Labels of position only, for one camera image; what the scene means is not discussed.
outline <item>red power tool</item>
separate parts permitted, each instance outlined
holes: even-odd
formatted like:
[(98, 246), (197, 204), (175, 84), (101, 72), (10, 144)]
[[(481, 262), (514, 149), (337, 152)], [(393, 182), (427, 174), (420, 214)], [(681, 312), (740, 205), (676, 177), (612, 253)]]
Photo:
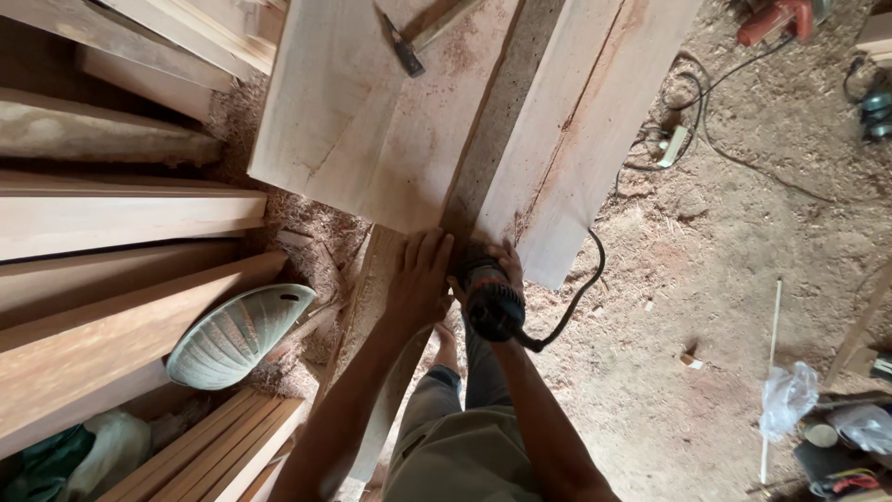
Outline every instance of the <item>red power tool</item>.
[(779, 29), (787, 29), (797, 36), (800, 44), (805, 43), (832, 8), (832, 0), (773, 0), (740, 27), (737, 41), (749, 47)]

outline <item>green cloth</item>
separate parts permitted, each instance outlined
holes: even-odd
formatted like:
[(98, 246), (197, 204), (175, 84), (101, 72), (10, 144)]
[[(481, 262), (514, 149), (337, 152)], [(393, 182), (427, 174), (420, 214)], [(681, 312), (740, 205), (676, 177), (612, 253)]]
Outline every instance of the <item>green cloth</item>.
[(393, 450), (384, 502), (539, 502), (539, 484), (511, 406), (449, 414)]

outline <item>white plastic bag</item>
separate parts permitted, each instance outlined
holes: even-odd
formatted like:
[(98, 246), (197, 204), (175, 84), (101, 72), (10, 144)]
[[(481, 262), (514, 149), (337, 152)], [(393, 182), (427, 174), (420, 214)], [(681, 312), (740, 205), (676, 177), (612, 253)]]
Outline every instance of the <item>white plastic bag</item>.
[(847, 406), (827, 415), (827, 422), (864, 451), (892, 454), (892, 416), (879, 406)]
[(818, 373), (808, 364), (797, 361), (792, 374), (773, 367), (762, 390), (762, 435), (772, 443), (783, 439), (818, 402), (818, 393)]

